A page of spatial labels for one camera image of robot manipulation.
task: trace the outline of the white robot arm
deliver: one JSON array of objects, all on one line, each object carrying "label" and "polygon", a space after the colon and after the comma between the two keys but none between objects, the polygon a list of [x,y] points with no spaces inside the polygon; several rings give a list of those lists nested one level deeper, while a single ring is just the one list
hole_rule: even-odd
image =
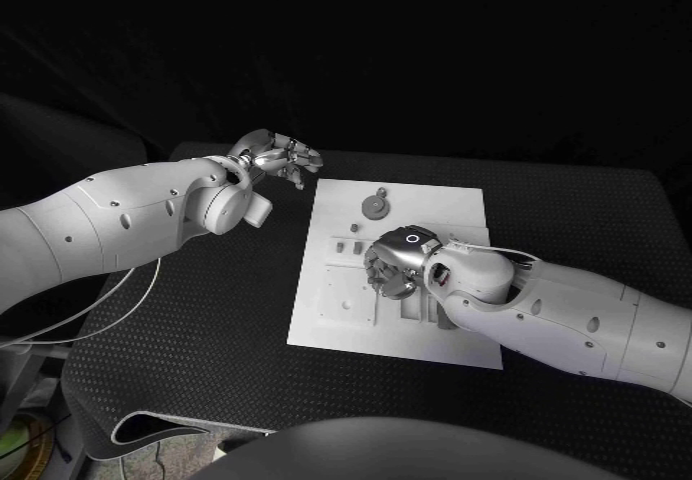
[{"label": "white robot arm", "polygon": [[223,235],[241,219],[260,227],[272,202],[253,185],[270,174],[302,189],[299,166],[316,172],[319,153],[257,130],[228,156],[110,170],[0,211],[0,313],[57,285],[145,265],[199,235]]},{"label": "white robot arm", "polygon": [[692,311],[596,273],[527,254],[512,261],[498,250],[456,239],[443,245],[424,228],[403,227],[367,252],[370,283],[396,300],[427,288],[455,325],[563,371],[692,400]]}]

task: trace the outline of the black table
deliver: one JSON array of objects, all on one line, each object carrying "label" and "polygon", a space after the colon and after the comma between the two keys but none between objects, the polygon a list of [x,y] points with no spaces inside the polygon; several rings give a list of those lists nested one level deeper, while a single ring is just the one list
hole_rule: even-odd
[{"label": "black table", "polygon": [[[228,150],[230,145],[188,143],[173,160]],[[494,245],[592,270],[692,307],[692,257],[651,173],[323,155],[322,178],[482,188]],[[378,415],[488,430],[628,477],[690,478],[692,410],[658,391],[577,377],[507,349],[505,370],[495,371],[286,344],[315,187],[315,180],[303,192],[280,179],[266,180],[257,190],[274,211],[263,228],[241,224],[225,236],[194,239],[163,259],[136,314],[75,346],[64,391],[90,455],[113,458],[199,431],[185,419],[280,430]],[[130,309],[153,269],[137,270],[83,332]],[[112,276],[107,288],[122,276]]]}]

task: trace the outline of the table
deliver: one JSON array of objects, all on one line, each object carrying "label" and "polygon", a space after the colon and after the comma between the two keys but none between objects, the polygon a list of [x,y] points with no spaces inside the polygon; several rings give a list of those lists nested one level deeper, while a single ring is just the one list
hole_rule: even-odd
[{"label": "table", "polygon": [[[230,148],[186,143],[173,160]],[[651,173],[339,151],[323,156],[322,178],[482,188],[494,245],[692,307],[692,257]],[[274,211],[263,228],[243,224],[165,257],[136,314],[75,346],[64,391],[88,454],[113,458],[198,432],[185,419],[274,431],[377,415],[499,433],[629,477],[692,476],[692,410],[655,390],[577,377],[507,349],[505,371],[494,371],[286,345],[315,187],[315,180],[305,191],[266,180],[257,190]],[[137,270],[83,332],[130,309],[153,269]]]}]

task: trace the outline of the black fabric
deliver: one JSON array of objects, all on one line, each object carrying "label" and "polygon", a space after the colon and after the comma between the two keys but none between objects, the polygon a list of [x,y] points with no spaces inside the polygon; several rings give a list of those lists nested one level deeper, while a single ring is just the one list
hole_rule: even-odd
[{"label": "black fabric", "polygon": [[[224,153],[184,144],[173,159]],[[692,257],[664,190],[639,170],[326,151],[322,178],[483,189],[494,245],[599,272],[692,307]],[[643,387],[579,377],[504,349],[505,370],[286,345],[316,181],[257,190],[274,211],[163,259],[137,313],[80,342],[64,390],[90,455],[133,412],[279,430],[381,415],[436,420],[522,439],[632,478],[692,476],[692,410]],[[91,314],[84,332],[137,302],[153,265]],[[122,274],[113,275],[113,286]]]}]

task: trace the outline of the black curtain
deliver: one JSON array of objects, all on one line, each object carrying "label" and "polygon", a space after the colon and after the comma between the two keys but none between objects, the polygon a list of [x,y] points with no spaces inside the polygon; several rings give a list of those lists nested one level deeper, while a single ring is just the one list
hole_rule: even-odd
[{"label": "black curtain", "polygon": [[5,25],[0,90],[132,132],[152,160],[264,127],[325,149],[643,168],[690,226],[691,4],[554,3],[344,30],[221,12]]}]

